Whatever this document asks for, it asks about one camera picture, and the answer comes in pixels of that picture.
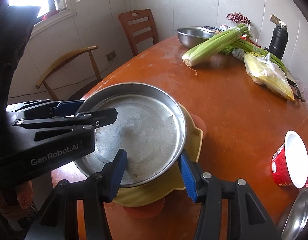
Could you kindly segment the person's left hand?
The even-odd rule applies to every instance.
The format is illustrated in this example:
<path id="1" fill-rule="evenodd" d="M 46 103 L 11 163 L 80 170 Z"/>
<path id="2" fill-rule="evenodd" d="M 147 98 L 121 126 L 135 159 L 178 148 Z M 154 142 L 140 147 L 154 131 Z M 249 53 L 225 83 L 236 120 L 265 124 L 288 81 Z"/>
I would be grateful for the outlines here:
<path id="1" fill-rule="evenodd" d="M 33 195 L 32 181 L 27 181 L 18 188 L 16 195 L 17 205 L 9 206 L 6 204 L 6 201 L 0 193 L 0 213 L 8 218 L 26 215 L 33 202 Z"/>

